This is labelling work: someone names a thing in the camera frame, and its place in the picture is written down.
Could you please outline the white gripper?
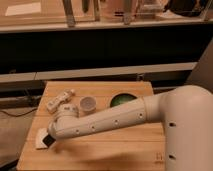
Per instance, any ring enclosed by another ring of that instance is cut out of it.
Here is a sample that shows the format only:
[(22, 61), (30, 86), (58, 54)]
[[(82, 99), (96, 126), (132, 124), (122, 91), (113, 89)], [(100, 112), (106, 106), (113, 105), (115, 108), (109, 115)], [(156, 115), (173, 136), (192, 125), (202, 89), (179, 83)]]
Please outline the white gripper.
[[(59, 122), (65, 119), (76, 119), (79, 117), (79, 110), (78, 107), (74, 104), (67, 103), (62, 104), (58, 107), (56, 114), (54, 115), (54, 121)], [(43, 139), (44, 145), (49, 148), (55, 139), (51, 135), (47, 135)]]

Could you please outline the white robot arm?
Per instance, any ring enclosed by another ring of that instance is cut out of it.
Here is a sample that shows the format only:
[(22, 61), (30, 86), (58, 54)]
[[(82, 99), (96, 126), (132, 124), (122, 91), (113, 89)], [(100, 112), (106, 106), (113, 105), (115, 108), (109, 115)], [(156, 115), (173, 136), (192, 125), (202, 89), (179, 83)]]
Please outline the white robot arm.
[(213, 171), (213, 93), (194, 85), (81, 118), (62, 111), (41, 142), (49, 147), (60, 139), (157, 122), (164, 127), (166, 171)]

